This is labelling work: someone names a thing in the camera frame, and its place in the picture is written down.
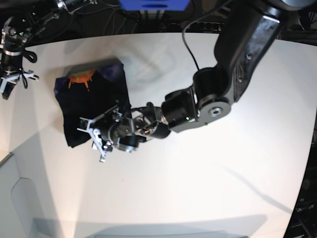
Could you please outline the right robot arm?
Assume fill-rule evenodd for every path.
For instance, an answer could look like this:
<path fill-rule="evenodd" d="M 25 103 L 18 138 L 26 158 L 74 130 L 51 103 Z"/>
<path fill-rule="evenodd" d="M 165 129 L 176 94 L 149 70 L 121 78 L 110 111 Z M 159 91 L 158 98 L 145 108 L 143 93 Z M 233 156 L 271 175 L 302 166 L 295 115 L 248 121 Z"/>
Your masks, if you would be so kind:
<path fill-rule="evenodd" d="M 38 80 L 32 70 L 24 70 L 23 60 L 36 63 L 35 52 L 26 48 L 62 13 L 74 14 L 96 0 L 2 0 L 1 10 L 18 10 L 0 27 L 0 94 L 7 100 L 18 82 L 28 88 L 28 80 Z"/>

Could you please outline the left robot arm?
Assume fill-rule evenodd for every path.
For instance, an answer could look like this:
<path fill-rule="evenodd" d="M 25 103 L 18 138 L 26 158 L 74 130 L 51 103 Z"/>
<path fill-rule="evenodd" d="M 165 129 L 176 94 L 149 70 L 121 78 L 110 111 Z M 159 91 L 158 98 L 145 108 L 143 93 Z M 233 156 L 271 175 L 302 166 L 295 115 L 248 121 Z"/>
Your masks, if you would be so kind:
<path fill-rule="evenodd" d="M 93 119 L 81 118 L 78 130 L 89 134 L 104 162 L 113 149 L 130 153 L 153 138 L 221 119 L 246 91 L 289 12 L 304 7 L 299 0 L 237 1 L 214 47 L 214 67 L 198 69 L 192 84 L 167 94 L 160 107 L 150 102 L 133 109 L 114 105 Z"/>

